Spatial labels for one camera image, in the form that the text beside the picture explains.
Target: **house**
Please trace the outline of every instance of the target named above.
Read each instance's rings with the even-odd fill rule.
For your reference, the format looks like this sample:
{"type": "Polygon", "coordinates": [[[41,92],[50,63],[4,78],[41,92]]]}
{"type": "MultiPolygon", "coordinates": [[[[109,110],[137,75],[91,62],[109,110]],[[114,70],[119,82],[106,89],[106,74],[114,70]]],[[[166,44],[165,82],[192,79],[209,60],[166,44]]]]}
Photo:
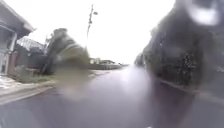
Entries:
{"type": "Polygon", "coordinates": [[[114,61],[111,61],[111,60],[101,60],[100,64],[103,64],[103,65],[114,65],[116,63],[114,61]]]}
{"type": "Polygon", "coordinates": [[[100,64],[100,58],[90,58],[90,64],[100,64]]]}
{"type": "Polygon", "coordinates": [[[37,41],[31,40],[29,38],[26,38],[26,37],[23,37],[23,38],[17,40],[17,44],[23,46],[28,51],[30,51],[32,48],[39,48],[41,50],[44,49],[43,44],[41,44],[37,41]]]}
{"type": "Polygon", "coordinates": [[[32,31],[34,28],[26,20],[0,1],[0,75],[8,73],[16,40],[32,31]]]}

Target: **asphalt road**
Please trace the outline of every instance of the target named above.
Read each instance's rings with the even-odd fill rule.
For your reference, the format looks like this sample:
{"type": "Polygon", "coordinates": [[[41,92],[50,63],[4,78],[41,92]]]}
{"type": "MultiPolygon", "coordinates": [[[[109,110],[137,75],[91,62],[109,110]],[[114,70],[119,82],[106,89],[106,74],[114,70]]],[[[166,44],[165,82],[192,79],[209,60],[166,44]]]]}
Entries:
{"type": "Polygon", "coordinates": [[[0,106],[0,128],[223,128],[224,106],[130,68],[0,106]]]}

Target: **overcast sky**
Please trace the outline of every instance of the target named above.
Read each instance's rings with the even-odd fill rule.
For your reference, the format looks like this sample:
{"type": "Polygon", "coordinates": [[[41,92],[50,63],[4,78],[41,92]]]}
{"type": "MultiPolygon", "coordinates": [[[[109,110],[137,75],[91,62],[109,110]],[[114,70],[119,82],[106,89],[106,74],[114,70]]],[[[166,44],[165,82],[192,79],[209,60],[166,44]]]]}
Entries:
{"type": "Polygon", "coordinates": [[[150,30],[172,8],[174,0],[5,0],[34,28],[29,38],[44,43],[53,29],[65,27],[92,57],[132,63],[150,40],[150,30]],[[98,15],[87,39],[94,4],[98,15]]]}

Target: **utility pole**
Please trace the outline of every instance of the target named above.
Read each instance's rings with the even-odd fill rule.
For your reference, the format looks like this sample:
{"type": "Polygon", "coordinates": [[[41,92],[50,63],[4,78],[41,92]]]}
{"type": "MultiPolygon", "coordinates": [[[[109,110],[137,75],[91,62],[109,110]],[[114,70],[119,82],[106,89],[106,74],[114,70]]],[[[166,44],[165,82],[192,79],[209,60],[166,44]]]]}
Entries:
{"type": "Polygon", "coordinates": [[[94,14],[94,15],[98,15],[98,13],[97,12],[93,12],[94,11],[94,9],[93,9],[93,4],[92,4],[92,6],[91,6],[91,11],[90,11],[90,14],[89,14],[89,25],[88,25],[88,28],[87,28],[87,38],[88,38],[88,36],[89,36],[89,30],[90,30],[90,27],[91,27],[91,24],[93,23],[92,22],[92,15],[94,14]]]}

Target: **roof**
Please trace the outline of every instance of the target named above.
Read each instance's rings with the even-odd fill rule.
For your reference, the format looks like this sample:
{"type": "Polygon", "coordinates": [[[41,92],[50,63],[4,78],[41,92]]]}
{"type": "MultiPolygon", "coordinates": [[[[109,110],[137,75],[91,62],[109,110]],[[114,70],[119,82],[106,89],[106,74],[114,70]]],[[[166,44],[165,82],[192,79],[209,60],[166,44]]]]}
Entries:
{"type": "Polygon", "coordinates": [[[15,31],[18,34],[18,38],[28,35],[35,30],[3,0],[0,0],[0,26],[15,31]]]}
{"type": "Polygon", "coordinates": [[[109,62],[109,63],[115,63],[114,61],[111,61],[111,60],[101,60],[100,62],[101,62],[101,63],[106,63],[106,62],[109,62]]]}
{"type": "Polygon", "coordinates": [[[32,49],[34,47],[39,48],[41,50],[43,50],[43,48],[44,48],[43,44],[36,42],[34,40],[31,40],[29,38],[26,38],[26,37],[23,37],[23,38],[17,40],[17,43],[20,44],[21,46],[23,46],[24,48],[26,48],[28,51],[30,51],[30,49],[32,49]]]}

